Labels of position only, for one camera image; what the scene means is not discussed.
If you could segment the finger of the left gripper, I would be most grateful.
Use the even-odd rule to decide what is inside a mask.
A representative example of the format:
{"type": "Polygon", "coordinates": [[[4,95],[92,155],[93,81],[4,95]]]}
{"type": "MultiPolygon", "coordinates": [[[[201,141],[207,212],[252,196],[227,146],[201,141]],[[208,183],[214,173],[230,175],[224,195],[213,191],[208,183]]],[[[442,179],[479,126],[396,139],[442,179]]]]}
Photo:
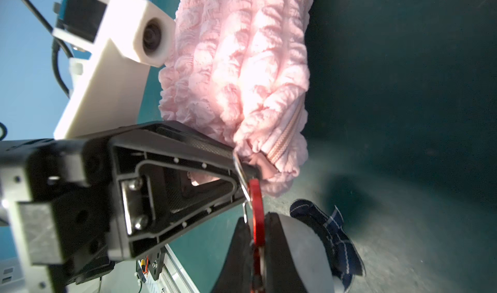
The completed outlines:
{"type": "Polygon", "coordinates": [[[108,150],[114,261],[139,258],[245,200],[233,149],[179,122],[134,127],[108,150]]]}

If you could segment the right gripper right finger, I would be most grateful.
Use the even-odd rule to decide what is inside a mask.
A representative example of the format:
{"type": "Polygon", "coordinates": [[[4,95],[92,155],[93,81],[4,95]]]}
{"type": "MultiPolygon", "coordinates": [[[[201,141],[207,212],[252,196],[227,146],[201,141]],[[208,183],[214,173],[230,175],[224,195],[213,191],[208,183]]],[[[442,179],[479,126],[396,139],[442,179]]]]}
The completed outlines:
{"type": "Polygon", "coordinates": [[[300,220],[279,213],[265,216],[267,292],[335,292],[321,238],[300,220]]]}

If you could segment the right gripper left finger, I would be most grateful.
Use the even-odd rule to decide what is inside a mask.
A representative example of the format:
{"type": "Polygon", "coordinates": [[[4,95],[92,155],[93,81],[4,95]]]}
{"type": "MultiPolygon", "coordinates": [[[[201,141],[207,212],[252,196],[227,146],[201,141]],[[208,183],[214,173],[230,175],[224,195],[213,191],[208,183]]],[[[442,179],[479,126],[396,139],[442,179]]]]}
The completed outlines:
{"type": "Polygon", "coordinates": [[[249,225],[240,217],[237,221],[223,268],[211,292],[250,293],[254,269],[254,249],[249,225]]]}

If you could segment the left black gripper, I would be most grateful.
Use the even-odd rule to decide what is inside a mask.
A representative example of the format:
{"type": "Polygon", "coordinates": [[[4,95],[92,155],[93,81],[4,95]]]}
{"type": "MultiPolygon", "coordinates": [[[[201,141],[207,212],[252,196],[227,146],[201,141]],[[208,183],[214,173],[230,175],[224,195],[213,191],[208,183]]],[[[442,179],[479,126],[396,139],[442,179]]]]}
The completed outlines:
{"type": "Polygon", "coordinates": [[[110,137],[1,142],[3,219],[29,292],[65,292],[108,275],[110,137]]]}

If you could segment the white plush keychain decoration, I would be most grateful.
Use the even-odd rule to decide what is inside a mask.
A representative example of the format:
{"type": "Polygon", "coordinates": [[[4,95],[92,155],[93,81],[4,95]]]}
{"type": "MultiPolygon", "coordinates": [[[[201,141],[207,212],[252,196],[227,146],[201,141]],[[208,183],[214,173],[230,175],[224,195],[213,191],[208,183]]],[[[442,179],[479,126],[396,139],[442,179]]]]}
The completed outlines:
{"type": "Polygon", "coordinates": [[[237,292],[349,292],[364,262],[344,231],[338,208],[326,214],[298,199],[287,215],[265,212],[258,178],[232,154],[245,202],[217,283],[237,292]]]}

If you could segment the pink puffy bag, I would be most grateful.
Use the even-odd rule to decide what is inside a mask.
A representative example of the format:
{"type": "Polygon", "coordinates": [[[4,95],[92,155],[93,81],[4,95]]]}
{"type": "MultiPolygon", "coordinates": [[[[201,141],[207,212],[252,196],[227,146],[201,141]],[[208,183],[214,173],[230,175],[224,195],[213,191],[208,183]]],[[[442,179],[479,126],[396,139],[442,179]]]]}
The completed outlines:
{"type": "Polygon", "coordinates": [[[172,51],[159,73],[164,120],[233,147],[261,172],[261,190],[288,191],[308,159],[302,131],[313,0],[180,0],[172,51]]]}

